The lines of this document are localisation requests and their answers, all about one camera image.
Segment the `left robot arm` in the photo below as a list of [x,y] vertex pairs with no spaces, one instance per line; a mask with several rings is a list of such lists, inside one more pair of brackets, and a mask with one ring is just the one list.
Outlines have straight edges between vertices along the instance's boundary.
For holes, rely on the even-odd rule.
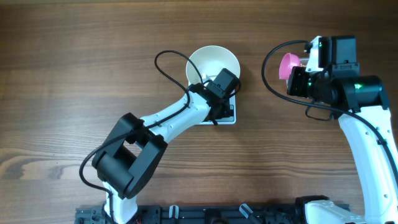
[[216,124],[230,110],[229,99],[240,87],[239,77],[223,68],[215,79],[191,84],[183,98],[156,114],[122,116],[92,160],[108,197],[103,208],[106,220],[132,221],[138,211],[136,197],[169,142],[194,125]]

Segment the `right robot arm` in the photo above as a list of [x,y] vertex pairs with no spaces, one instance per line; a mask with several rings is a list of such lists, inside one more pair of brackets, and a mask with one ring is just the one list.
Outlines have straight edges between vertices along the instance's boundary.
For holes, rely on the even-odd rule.
[[287,94],[329,105],[351,148],[358,172],[365,223],[397,223],[397,148],[390,102],[382,80],[362,76],[353,35],[305,43],[307,58],[284,55],[279,78]]

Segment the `pink measuring scoop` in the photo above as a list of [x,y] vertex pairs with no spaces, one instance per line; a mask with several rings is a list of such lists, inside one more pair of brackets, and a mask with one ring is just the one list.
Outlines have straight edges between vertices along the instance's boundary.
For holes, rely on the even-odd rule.
[[282,58],[279,66],[279,79],[288,80],[294,67],[300,66],[300,59],[297,55],[287,53]]

